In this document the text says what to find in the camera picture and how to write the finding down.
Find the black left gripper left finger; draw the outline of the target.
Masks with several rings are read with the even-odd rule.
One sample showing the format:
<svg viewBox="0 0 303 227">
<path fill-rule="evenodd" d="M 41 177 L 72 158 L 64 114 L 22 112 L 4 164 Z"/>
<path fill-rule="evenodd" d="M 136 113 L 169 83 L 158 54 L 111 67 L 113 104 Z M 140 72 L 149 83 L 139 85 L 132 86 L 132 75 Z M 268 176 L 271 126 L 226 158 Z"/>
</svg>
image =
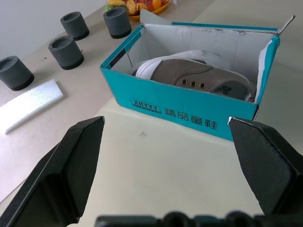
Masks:
<svg viewBox="0 0 303 227">
<path fill-rule="evenodd" d="M 94 181 L 104 125 L 98 116 L 70 127 L 25 180 L 0 216 L 0 227 L 77 224 Z"/>
</svg>

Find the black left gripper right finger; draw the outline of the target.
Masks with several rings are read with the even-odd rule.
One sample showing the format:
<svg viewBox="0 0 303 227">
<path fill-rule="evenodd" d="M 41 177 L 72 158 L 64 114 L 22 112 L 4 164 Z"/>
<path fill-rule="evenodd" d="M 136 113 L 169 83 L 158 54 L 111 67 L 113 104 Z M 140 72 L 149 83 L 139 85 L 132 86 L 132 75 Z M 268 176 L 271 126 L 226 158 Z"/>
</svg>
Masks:
<svg viewBox="0 0 303 227">
<path fill-rule="evenodd" d="M 303 215 L 303 156 L 274 128 L 230 117 L 242 172 L 266 215 Z"/>
</svg>

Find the blue white box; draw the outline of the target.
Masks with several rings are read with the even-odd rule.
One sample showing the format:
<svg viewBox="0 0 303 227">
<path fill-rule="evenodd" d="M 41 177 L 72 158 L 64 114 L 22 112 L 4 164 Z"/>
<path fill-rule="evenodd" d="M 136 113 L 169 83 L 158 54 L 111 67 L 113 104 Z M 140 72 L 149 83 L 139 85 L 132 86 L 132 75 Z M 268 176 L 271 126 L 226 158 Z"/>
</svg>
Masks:
<svg viewBox="0 0 303 227">
<path fill-rule="evenodd" d="M 100 67 L 120 106 L 227 140 L 232 139 L 230 117 L 256 118 L 282 28 L 171 22 L 150 12 L 140 21 Z M 131 73 L 141 61 L 190 50 L 223 57 L 230 70 L 248 79 L 253 101 L 231 98 L 228 86 L 211 94 L 201 91 L 200 84 L 180 88 Z"/>
</svg>

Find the brown canvas child shoe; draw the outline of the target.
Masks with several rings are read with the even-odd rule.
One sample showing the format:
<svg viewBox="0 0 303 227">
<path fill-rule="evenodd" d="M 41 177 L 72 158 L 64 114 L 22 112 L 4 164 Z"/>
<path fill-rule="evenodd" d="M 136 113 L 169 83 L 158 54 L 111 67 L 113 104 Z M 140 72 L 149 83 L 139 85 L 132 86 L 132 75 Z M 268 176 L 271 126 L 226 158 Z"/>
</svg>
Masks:
<svg viewBox="0 0 303 227">
<path fill-rule="evenodd" d="M 252 99 L 250 82 L 243 75 L 204 61 L 155 58 L 131 69 L 131 75 L 175 87 L 213 93 L 242 101 Z"/>
</svg>

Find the white foam pad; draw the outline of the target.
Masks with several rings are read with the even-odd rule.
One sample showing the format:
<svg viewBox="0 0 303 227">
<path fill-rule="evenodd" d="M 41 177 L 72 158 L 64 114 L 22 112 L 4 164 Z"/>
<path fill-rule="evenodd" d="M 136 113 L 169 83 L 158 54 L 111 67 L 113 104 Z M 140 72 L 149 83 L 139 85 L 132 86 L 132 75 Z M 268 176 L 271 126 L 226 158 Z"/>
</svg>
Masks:
<svg viewBox="0 0 303 227">
<path fill-rule="evenodd" d="M 17 96 L 0 107 L 0 132 L 9 133 L 62 98 L 53 79 Z"/>
</svg>

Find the dark grey round cylinder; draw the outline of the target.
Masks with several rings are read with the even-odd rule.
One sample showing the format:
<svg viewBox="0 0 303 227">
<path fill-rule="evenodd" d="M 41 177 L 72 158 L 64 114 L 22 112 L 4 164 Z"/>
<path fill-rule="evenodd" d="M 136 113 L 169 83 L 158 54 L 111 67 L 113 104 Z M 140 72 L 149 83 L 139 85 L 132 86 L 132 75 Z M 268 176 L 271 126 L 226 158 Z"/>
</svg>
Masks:
<svg viewBox="0 0 303 227">
<path fill-rule="evenodd" d="M 17 56 L 0 60 L 0 80 L 12 91 L 25 89 L 34 79 L 33 73 Z"/>
<path fill-rule="evenodd" d="M 132 31 L 127 10 L 124 6 L 108 10 L 103 14 L 103 18 L 110 36 L 114 39 L 124 38 Z"/>
<path fill-rule="evenodd" d="M 67 35 L 50 42 L 48 50 L 63 70 L 72 70 L 84 62 L 84 56 L 75 40 Z"/>
<path fill-rule="evenodd" d="M 89 35 L 89 29 L 85 23 L 82 14 L 78 11 L 64 15 L 60 22 L 68 36 L 75 41 L 84 39 Z"/>
</svg>

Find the bagged colourful toy fruit plate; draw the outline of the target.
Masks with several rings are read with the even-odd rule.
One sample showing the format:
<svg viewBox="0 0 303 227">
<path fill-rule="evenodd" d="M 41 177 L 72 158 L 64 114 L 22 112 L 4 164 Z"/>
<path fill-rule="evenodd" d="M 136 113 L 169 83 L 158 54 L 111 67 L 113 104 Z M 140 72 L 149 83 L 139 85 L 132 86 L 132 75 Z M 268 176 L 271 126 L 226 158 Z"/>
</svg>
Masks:
<svg viewBox="0 0 303 227">
<path fill-rule="evenodd" d="M 128 16 L 138 16 L 142 9 L 155 12 L 171 2 L 176 3 L 176 0 L 108 0 L 105 12 L 122 6 L 126 8 Z"/>
</svg>

